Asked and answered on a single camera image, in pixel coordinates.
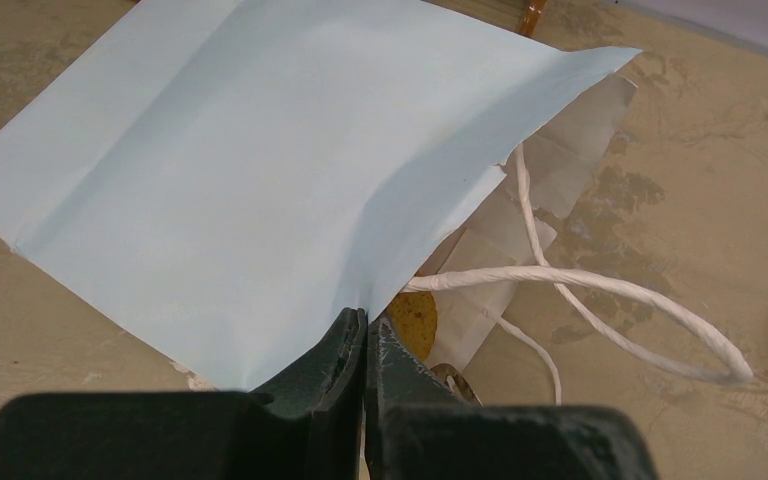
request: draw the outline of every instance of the light blue paper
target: light blue paper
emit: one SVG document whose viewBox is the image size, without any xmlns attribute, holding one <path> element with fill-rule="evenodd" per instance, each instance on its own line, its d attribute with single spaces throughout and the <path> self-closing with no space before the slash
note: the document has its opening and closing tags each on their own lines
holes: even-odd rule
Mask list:
<svg viewBox="0 0 768 480">
<path fill-rule="evenodd" d="M 220 388 L 374 318 L 636 53 L 415 0 L 143 0 L 0 132 L 0 237 Z"/>
</svg>

